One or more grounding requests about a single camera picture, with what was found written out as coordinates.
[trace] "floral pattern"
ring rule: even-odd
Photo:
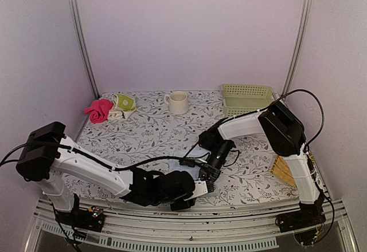
[[[125,166],[142,160],[175,155],[188,150],[198,135],[223,117],[221,92],[188,92],[189,111],[182,116],[172,115],[163,96],[170,92],[131,92],[137,110],[127,121],[90,122],[85,126],[78,143],[85,149],[112,162]],[[113,93],[102,95],[111,99]],[[222,169],[216,181],[216,195],[198,198],[197,206],[235,206],[263,203],[298,196],[295,188],[270,173],[275,159],[264,135],[246,136],[235,140],[241,151],[237,162]],[[230,153],[227,163],[235,160]],[[141,166],[146,170],[169,171],[169,161],[153,162]],[[70,175],[64,180],[71,190],[83,197],[120,201],[108,191]]]

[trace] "white wall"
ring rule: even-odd
[[[68,0],[0,0],[0,156],[54,120],[74,136],[92,93]],[[0,169],[0,251],[21,251],[40,192]]]
[[[78,0],[99,89],[280,92],[303,0]]]
[[[342,198],[360,251],[367,251],[367,0],[313,0],[292,88],[314,92],[325,128],[311,145],[334,199]],[[315,102],[292,96],[311,137],[319,127]]]

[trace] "pink towel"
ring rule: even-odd
[[[102,123],[107,120],[108,112],[114,104],[107,99],[100,99],[92,102],[92,105],[84,110],[84,113],[90,113],[89,119],[92,123]]]

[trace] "folded cloth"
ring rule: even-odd
[[[108,120],[127,120],[136,110],[135,99],[126,94],[114,94],[112,97],[114,107],[110,110]]]
[[[114,104],[107,99],[95,100],[91,106],[84,110],[84,113],[90,113],[89,119],[92,123],[102,123],[107,120],[108,113]]]

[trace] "cup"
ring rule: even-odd
[[[165,94],[164,102],[169,106],[174,115],[183,115],[189,110],[188,95],[185,92],[173,92]]]

